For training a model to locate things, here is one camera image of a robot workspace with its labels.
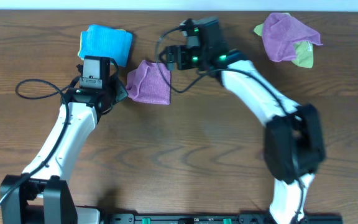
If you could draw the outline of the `purple cloth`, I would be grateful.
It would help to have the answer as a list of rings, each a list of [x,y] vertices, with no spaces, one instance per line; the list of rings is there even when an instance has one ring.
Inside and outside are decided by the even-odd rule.
[[[296,59],[295,44],[309,42],[322,45],[318,31],[295,17],[281,12],[271,13],[262,28],[262,42],[269,59],[273,62]]]
[[[171,72],[160,64],[163,77],[170,83]],[[128,73],[126,90],[128,97],[140,103],[170,104],[170,87],[165,83],[156,63],[146,60]]]

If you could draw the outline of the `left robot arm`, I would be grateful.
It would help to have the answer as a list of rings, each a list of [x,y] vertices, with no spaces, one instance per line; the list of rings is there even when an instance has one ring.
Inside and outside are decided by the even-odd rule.
[[[115,65],[110,58],[86,59],[65,88],[47,83],[60,95],[60,112],[33,161],[21,175],[2,181],[3,223],[104,223],[99,209],[75,205],[68,185],[86,139],[127,96],[118,73],[110,72]]]

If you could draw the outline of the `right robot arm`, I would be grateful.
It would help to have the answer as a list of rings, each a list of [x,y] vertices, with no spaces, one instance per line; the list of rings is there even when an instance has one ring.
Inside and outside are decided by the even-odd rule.
[[[300,105],[273,87],[241,51],[230,50],[220,29],[181,27],[185,45],[156,52],[157,60],[179,70],[196,69],[235,94],[264,127],[264,159],[274,178],[268,220],[306,223],[308,189],[326,157],[317,109]]]

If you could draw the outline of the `light green cloth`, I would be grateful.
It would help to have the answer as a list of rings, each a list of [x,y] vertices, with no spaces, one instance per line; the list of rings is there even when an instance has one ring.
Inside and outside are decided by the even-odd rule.
[[[257,25],[254,28],[254,33],[262,37],[262,28],[264,23]],[[295,65],[303,68],[311,68],[313,66],[313,44],[309,42],[299,42],[295,45],[296,59],[291,60]]]

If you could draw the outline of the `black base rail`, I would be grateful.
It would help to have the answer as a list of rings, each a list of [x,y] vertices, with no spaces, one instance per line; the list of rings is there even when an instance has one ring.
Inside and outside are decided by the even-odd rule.
[[[102,224],[274,224],[270,212],[248,211],[239,214],[136,214],[102,215]]]

